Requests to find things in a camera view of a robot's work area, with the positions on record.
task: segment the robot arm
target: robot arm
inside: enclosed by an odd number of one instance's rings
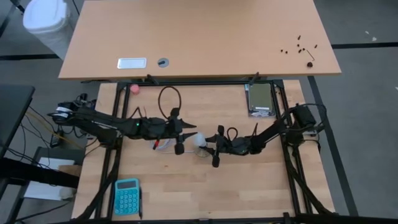
[[[294,117],[294,124],[291,127],[287,126],[286,122],[290,114]],[[218,167],[220,165],[220,153],[233,154],[237,156],[259,154],[266,147],[267,142],[278,135],[284,135],[289,144],[300,145],[304,142],[303,132],[314,129],[316,123],[317,122],[312,116],[307,105],[296,105],[295,107],[290,108],[285,115],[276,120],[274,124],[258,135],[256,134],[256,125],[251,136],[238,138],[235,136],[235,138],[231,139],[229,137],[229,131],[234,129],[236,131],[236,135],[238,135],[238,130],[235,128],[229,128],[227,130],[226,137],[224,136],[224,126],[219,125],[217,130],[218,134],[204,139],[205,142],[216,143],[216,148],[213,149],[207,146],[200,146],[200,148],[213,156],[213,167]]]
[[[181,134],[183,128],[195,128],[195,125],[178,119],[179,108],[173,108],[167,120],[162,118],[117,118],[104,114],[84,103],[73,101],[59,103],[54,113],[49,114],[56,124],[76,126],[96,136],[98,141],[108,147],[114,147],[116,140],[122,136],[130,139],[156,140],[176,139],[175,153],[184,152],[183,142],[196,133]]]

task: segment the wooden tabletop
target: wooden tabletop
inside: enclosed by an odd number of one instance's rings
[[[119,58],[146,58],[147,65],[121,70]],[[161,58],[169,66],[160,68]],[[341,73],[312,0],[85,1],[59,78],[233,77],[256,72]]]
[[[304,103],[299,81],[284,83],[289,105]],[[96,110],[112,113],[115,89],[116,84],[101,85]],[[160,89],[157,86],[142,87],[139,95],[131,96],[127,114],[140,106],[142,111],[145,107],[147,116],[162,117],[157,106]],[[217,125],[222,124],[226,128],[237,128],[239,135],[245,136],[252,133],[257,122],[260,131],[275,120],[248,117],[242,85],[177,86],[177,89],[182,96],[180,117],[198,126],[185,130],[185,133],[200,131],[205,136],[212,136]],[[165,90],[161,105],[168,114],[172,107],[178,106],[177,94]],[[279,138],[269,142],[258,155],[222,154],[219,168],[212,167],[211,157],[189,153],[196,149],[193,138],[187,139],[184,145],[186,153],[176,156],[173,146],[165,149],[171,153],[161,153],[152,150],[148,141],[124,138],[118,178],[135,177],[141,181],[143,219],[261,218],[281,217],[283,212],[294,214]],[[326,208],[333,210],[317,145],[306,142],[300,146],[300,152],[308,186]],[[98,190],[103,159],[102,148],[85,158],[73,217],[84,211]],[[104,196],[103,212],[108,207],[108,195],[109,192]],[[113,219],[137,220],[139,217],[114,215]]]

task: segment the white container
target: white container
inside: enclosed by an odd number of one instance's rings
[[[24,13],[24,27],[64,60],[73,34],[69,18],[63,0],[32,0]]]

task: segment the gray floor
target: gray floor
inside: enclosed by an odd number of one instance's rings
[[[76,0],[81,8],[83,0]],[[315,0],[322,22],[332,44],[398,41],[398,1],[395,0]],[[0,22],[11,4],[0,2]],[[72,4],[73,20],[77,14]],[[0,55],[46,54],[50,50],[28,34],[22,26],[22,16],[16,11],[4,35],[0,38]],[[398,218],[398,49],[336,50],[343,74],[317,78],[349,184],[359,214],[369,217]],[[81,84],[57,79],[62,61],[59,59],[0,62],[0,79],[4,83],[28,84],[36,87],[32,106],[41,113],[55,109],[59,101],[70,100],[80,93],[96,97],[98,83]],[[306,78],[300,79],[307,102],[313,102]],[[46,139],[50,135],[39,128]],[[23,135],[18,130],[11,147],[21,150]],[[32,156],[37,146],[44,146],[27,133],[27,154]],[[326,137],[321,136],[322,161],[336,211],[347,214],[335,167]],[[8,214],[9,201],[17,188],[9,187],[0,203],[0,223]],[[46,210],[62,204],[41,200],[26,200],[20,216]],[[60,222],[70,218],[72,204],[27,223]]]

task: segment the small pink ball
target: small pink ball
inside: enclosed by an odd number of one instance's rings
[[[139,93],[139,86],[137,84],[131,85],[130,91],[132,94],[137,95]]]

